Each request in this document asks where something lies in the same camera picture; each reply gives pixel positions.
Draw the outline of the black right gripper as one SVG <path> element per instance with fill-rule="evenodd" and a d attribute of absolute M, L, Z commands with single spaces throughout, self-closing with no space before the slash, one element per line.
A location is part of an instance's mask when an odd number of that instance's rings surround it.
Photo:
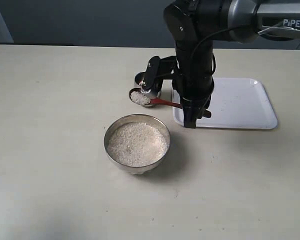
<path fill-rule="evenodd" d="M 179 94 L 183 110 L 183 126 L 195 129 L 197 109 L 201 109 L 199 118 L 211 118 L 208 110 L 214 88 L 213 74 L 215 57 L 213 43 L 204 42 L 197 46 L 196 42 L 175 43 L 176 63 L 173 67 L 173 89 Z"/>

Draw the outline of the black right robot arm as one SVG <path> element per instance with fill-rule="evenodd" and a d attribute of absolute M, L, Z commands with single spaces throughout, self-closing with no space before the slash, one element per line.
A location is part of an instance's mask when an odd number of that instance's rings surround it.
<path fill-rule="evenodd" d="M 214 41 L 300 39 L 300 0 L 176 0 L 163 18 L 175 42 L 173 88 L 191 129 L 207 116 L 215 87 Z"/>

